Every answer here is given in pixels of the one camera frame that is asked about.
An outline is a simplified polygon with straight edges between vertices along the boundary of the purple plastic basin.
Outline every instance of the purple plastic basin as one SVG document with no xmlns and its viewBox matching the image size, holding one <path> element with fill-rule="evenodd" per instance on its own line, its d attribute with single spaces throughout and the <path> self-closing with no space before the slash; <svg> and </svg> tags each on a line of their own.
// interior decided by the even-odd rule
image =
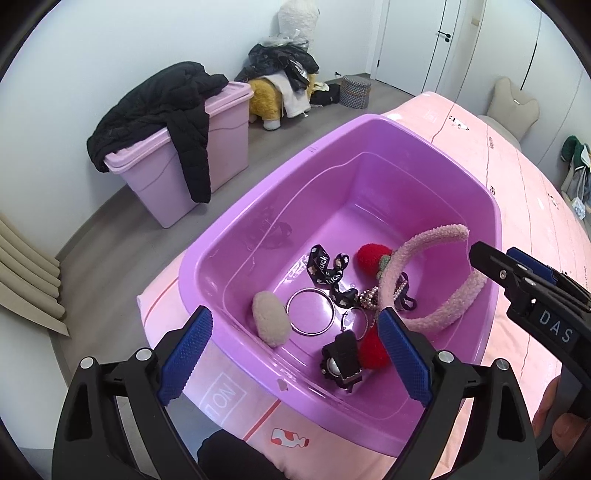
<svg viewBox="0 0 591 480">
<path fill-rule="evenodd" d="M 398 456 L 423 409 L 394 367 L 364 371 L 352 394 L 320 373 L 320 350 L 340 332 L 344 310 L 324 335 L 292 332 L 286 345 L 272 349 L 256 335 L 252 298 L 270 290 L 287 301 L 312 287 L 306 259 L 315 244 L 331 258 L 340 252 L 353 258 L 364 244 L 395 249 L 451 223 L 470 229 L 469 242 L 440 245 L 412 260 L 405 271 L 418 308 L 408 317 L 431 313 L 462 284 L 474 242 L 501 248 L 500 212 L 483 185 L 430 143 L 386 118 L 364 115 L 275 170 L 201 235 L 180 268 L 181 297 L 190 312 L 200 304 L 212 311 L 213 341 L 273 395 L 351 442 Z M 376 284 L 353 261 L 341 287 L 361 291 Z M 489 281 L 459 321 L 430 338 L 435 348 L 480 362 L 497 296 Z M 330 308 L 319 295 L 304 293 L 290 316 L 315 332 L 328 324 Z M 363 315 L 349 317 L 348 327 L 361 334 Z"/>
</svg>

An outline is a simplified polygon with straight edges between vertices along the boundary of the person's thumb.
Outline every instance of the person's thumb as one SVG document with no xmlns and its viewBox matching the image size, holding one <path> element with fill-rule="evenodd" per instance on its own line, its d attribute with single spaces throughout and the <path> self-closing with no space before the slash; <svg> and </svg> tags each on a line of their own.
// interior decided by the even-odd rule
<svg viewBox="0 0 591 480">
<path fill-rule="evenodd" d="M 587 422 L 572 413 L 564 413 L 552 427 L 552 440 L 556 448 L 568 455 L 583 433 Z"/>
</svg>

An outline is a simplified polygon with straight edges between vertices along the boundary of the beige plush ball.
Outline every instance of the beige plush ball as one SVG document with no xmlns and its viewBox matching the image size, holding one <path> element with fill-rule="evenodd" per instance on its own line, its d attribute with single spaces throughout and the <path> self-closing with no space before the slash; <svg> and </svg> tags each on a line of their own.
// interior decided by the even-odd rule
<svg viewBox="0 0 591 480">
<path fill-rule="evenodd" d="M 285 344 L 291 334 L 291 321 L 285 306 L 270 291 L 260 291 L 252 300 L 252 314 L 255 318 L 258 336 L 270 347 Z"/>
</svg>

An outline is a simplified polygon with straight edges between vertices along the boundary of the hand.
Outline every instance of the hand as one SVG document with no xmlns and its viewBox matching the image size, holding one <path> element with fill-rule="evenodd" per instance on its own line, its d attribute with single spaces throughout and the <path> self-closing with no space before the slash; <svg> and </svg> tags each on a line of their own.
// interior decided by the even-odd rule
<svg viewBox="0 0 591 480">
<path fill-rule="evenodd" d="M 531 426 L 534 429 L 534 435 L 536 437 L 542 431 L 548 411 L 554 403 L 559 380 L 560 377 L 556 377 L 549 383 L 548 387 L 546 387 L 538 411 L 535 412 L 534 419 L 531 421 Z M 585 420 L 572 415 L 572 413 L 564 413 L 558 417 L 552 427 L 552 440 L 554 441 L 556 448 L 558 448 L 563 454 L 568 455 L 577 443 L 577 440 L 583 433 L 586 425 L 587 422 Z"/>
</svg>

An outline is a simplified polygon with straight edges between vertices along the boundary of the bed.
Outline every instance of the bed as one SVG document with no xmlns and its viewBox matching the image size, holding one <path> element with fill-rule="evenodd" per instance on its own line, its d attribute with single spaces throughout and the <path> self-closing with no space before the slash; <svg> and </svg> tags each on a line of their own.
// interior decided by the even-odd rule
<svg viewBox="0 0 591 480">
<path fill-rule="evenodd" d="M 435 93 L 424 93 L 384 116 L 431 142 L 490 190 L 501 210 L 504 250 L 518 247 L 588 288 L 591 244 L 579 221 L 537 167 L 491 127 Z M 163 319 L 188 318 L 178 286 L 183 257 L 179 255 L 138 297 L 151 346 L 165 333 Z M 533 415 L 560 364 L 507 319 L 507 307 L 501 293 L 482 363 L 490 365 L 498 357 L 510 361 Z M 265 454 L 291 479 L 308 479 L 313 471 L 315 479 L 377 480 L 392 464 L 392 457 L 348 442 L 294 411 L 212 343 L 190 382 L 187 396 L 201 411 Z M 437 474 L 453 464 L 469 407 L 465 402 Z"/>
</svg>

